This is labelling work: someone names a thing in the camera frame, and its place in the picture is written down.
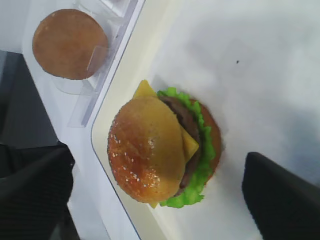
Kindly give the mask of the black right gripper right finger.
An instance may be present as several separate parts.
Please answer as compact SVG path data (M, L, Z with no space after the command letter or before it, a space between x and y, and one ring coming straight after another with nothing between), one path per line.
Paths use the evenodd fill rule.
M258 152L245 159L242 193L264 240L318 240L320 189Z

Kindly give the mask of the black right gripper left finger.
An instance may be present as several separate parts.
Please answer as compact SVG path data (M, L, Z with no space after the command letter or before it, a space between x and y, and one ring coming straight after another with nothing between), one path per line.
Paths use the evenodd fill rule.
M67 145L0 146L0 238L48 240L73 189Z

